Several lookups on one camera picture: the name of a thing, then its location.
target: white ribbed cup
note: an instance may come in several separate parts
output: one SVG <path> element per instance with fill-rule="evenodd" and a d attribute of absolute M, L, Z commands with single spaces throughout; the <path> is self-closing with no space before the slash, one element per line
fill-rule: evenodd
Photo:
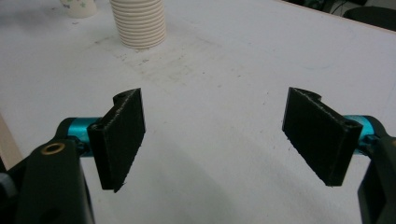
<path fill-rule="evenodd" d="M 133 49 L 148 49 L 166 36 L 163 0 L 110 0 L 121 42 Z"/>

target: black plastic part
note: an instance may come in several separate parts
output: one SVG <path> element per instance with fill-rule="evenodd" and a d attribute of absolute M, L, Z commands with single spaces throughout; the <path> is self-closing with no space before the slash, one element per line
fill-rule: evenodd
<path fill-rule="evenodd" d="M 74 141 L 51 140 L 29 156 L 15 218 L 17 224 L 93 223 Z"/>
<path fill-rule="evenodd" d="M 102 189 L 124 183 L 146 132 L 140 89 L 113 98 L 114 106 L 88 128 Z"/>
<path fill-rule="evenodd" d="M 311 91 L 289 88 L 283 132 L 326 186 L 341 186 L 362 126 Z"/>
<path fill-rule="evenodd" d="M 386 136 L 375 144 L 358 195 L 363 224 L 396 223 L 396 138 Z"/>

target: white tabletop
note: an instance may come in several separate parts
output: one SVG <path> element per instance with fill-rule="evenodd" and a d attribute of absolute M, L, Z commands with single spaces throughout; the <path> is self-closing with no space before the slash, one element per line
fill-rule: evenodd
<path fill-rule="evenodd" d="M 68 117 L 101 117 L 142 88 L 147 133 L 97 223 L 360 223 L 354 156 L 327 188 L 281 131 L 288 87 L 396 134 L 396 35 L 278 1 L 164 0 L 167 37 L 125 48 L 110 4 L 82 20 L 57 1 L 0 1 L 0 112 L 24 156 Z"/>

